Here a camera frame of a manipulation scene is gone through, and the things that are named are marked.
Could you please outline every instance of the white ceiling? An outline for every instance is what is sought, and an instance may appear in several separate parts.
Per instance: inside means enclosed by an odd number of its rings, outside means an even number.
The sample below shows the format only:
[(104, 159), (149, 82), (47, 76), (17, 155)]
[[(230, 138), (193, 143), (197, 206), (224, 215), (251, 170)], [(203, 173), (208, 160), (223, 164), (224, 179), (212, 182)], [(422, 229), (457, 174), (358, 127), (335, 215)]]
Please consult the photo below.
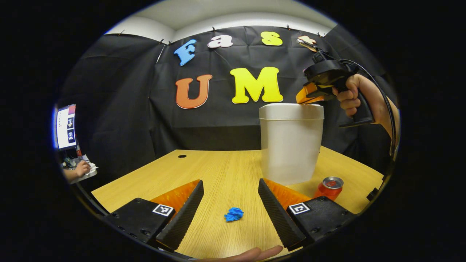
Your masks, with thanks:
[(331, 19), (294, 0), (164, 0), (133, 16), (149, 18), (179, 30), (209, 18), (249, 12), (286, 14), (329, 28), (336, 26)]

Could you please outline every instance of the white container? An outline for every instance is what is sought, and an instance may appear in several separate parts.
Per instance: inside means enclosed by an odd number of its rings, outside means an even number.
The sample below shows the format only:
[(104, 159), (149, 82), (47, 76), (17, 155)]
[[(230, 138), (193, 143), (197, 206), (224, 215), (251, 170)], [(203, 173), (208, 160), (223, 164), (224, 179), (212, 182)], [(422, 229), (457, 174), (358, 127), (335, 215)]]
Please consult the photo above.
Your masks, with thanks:
[(259, 108), (262, 174), (282, 185), (312, 178), (323, 131), (323, 107), (271, 103)]

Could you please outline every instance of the person hand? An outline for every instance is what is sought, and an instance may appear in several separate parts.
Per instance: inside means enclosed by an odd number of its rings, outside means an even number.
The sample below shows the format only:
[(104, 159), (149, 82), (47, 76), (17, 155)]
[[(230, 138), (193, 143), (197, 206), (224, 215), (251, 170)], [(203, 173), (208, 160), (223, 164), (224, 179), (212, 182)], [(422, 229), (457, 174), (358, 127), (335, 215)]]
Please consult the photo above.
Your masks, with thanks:
[(76, 176), (81, 178), (85, 173), (90, 171), (90, 165), (86, 161), (81, 160), (81, 162), (76, 166), (75, 171)]
[(200, 262), (255, 262), (278, 255), (283, 250), (283, 247), (278, 245), (273, 248), (262, 251), (260, 248), (252, 248), (239, 255), (224, 257), (224, 258), (206, 258), (195, 261)]
[(355, 74), (346, 80), (346, 87), (348, 90), (340, 93), (335, 87), (332, 87), (332, 93), (340, 101), (340, 107), (345, 110), (348, 117), (356, 114), (357, 108), (361, 105), (361, 101), (357, 98), (358, 92), (361, 90), (372, 111), (374, 124), (385, 124), (387, 120), (390, 120), (384, 97), (373, 82), (360, 74)]

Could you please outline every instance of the cable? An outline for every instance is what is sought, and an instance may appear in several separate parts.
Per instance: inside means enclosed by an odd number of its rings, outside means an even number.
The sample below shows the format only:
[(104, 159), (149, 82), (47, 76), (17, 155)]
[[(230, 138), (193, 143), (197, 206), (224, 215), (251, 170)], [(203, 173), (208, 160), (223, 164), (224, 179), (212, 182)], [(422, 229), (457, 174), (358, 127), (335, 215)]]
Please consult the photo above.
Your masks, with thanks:
[(387, 108), (388, 108), (388, 113), (389, 113), (389, 116), (390, 116), (390, 123), (391, 123), (391, 137), (392, 137), (392, 147), (391, 147), (391, 157), (392, 159), (394, 160), (395, 158), (395, 146), (396, 146), (396, 127), (395, 127), (395, 119), (394, 119), (394, 116), (393, 116), (393, 111), (391, 110), (391, 106), (390, 106), (390, 103), (388, 102), (388, 99), (387, 99), (387, 95), (384, 93), (384, 91), (380, 88), (380, 86), (378, 85), (377, 81), (372, 77), (371, 74), (369, 74), (369, 72), (364, 69), (364, 67), (362, 67), (361, 65), (359, 65), (358, 63), (354, 62), (354, 61), (351, 61), (351, 60), (348, 60), (348, 59), (340, 59), (339, 62), (342, 62), (343, 64), (350, 64), (348, 62), (351, 62), (352, 64), (355, 64), (357, 65), (362, 71), (364, 71), (371, 79), (372, 81), (374, 82), (374, 84), (377, 86), (377, 88), (379, 89), (380, 93), (382, 94), (382, 97), (384, 98), (384, 101), (385, 101), (385, 104), (387, 105)]

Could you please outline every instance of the monitor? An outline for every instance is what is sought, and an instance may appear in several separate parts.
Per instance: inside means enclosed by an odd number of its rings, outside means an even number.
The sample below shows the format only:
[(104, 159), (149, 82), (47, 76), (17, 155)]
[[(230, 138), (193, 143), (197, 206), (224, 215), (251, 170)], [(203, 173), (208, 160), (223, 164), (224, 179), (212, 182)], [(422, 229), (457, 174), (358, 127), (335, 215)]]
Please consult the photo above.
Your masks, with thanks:
[(75, 136), (75, 110), (76, 105), (67, 105), (62, 108), (56, 108), (54, 111), (54, 148), (64, 151), (76, 148)]

